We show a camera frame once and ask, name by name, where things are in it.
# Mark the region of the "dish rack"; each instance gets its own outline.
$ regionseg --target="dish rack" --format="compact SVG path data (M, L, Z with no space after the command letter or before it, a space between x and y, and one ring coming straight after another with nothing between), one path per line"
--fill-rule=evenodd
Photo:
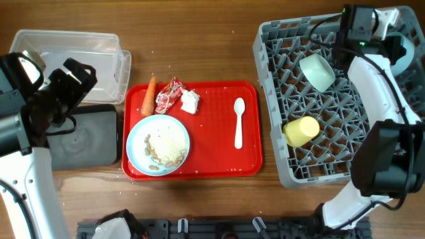
M423 120L425 39L414 11L405 6L397 8L401 18L389 31L401 32L411 40L415 55L408 70L397 76L396 81ZM310 42L308 34L318 22L334 15L262 23L252 46L270 115L270 136L279 178L287 188L349 180L351 160L369 132L363 103L342 71L335 70L334 84L321 93L305 79L299 67L299 61L312 54L331 60L331 49ZM340 18L318 26L313 37L320 42L333 42L339 21ZM302 147L290 147L282 127L303 116L318 120L319 135Z

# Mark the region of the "red tray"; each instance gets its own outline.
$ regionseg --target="red tray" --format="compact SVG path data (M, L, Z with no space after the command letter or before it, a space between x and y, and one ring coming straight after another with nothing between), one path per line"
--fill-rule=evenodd
M157 84L155 95L165 85ZM144 175L129 162L127 137L133 126L143 119L140 107L147 84L140 84L130 89L126 96L122 153L124 173L133 180L239 177L257 173L263 157L255 88L245 81L188 82L185 85L201 97L198 112L192 115L180 110L182 103L178 100L167 115L178 119L189 132L191 149L186 161L176 171L162 177ZM234 147L236 113L233 106L239 97L246 105L242 115L242 149Z

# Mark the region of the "food wrapper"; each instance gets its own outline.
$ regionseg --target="food wrapper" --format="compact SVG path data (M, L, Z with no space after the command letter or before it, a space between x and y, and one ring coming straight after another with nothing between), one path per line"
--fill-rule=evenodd
M155 102L157 102L157 107L155 108L155 113L165 114L167 110L176 102L183 93L183 90L186 87L183 83L174 77L171 82L162 89L162 91L157 95Z

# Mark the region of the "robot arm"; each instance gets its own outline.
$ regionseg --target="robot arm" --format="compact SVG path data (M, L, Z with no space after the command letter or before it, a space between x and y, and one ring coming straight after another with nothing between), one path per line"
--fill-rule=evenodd
M375 38L382 40L371 40L373 8L346 5L342 14L333 57L356 86L371 130L353 158L352 181L315 212L320 234L352 229L380 204L389 208L386 203L392 199L400 199L399 208L405 193L419 191L424 182L425 127L391 73L390 66L405 52L400 39L385 38L388 21L395 22L398 10L385 11L395 17L379 22L385 29Z
M21 53L0 57L0 193L16 238L70 238L46 130L64 123L97 82L96 71L69 58L72 76L57 69L39 90L44 78L35 62Z

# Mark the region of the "wood grain surface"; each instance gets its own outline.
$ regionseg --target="wood grain surface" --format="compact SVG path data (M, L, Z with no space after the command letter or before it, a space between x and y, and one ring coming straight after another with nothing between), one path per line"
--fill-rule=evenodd
M307 216L343 187L323 185L289 190L279 182L270 141L270 120L252 52L265 21L342 10L346 2L386 7L409 5L422 24L423 1L410 0L227 0L227 1L0 1L0 54L20 29L115 33L132 55L129 86L178 76L185 82L247 80L259 92L263 168L253 177L135 182L120 163L108 167L54 172L54 183L70 233L77 222L95 221L128 208L139 218L252 218ZM397 212L370 214L375 238L425 237L425 190L409 195ZM13 238L0 203L0 238Z

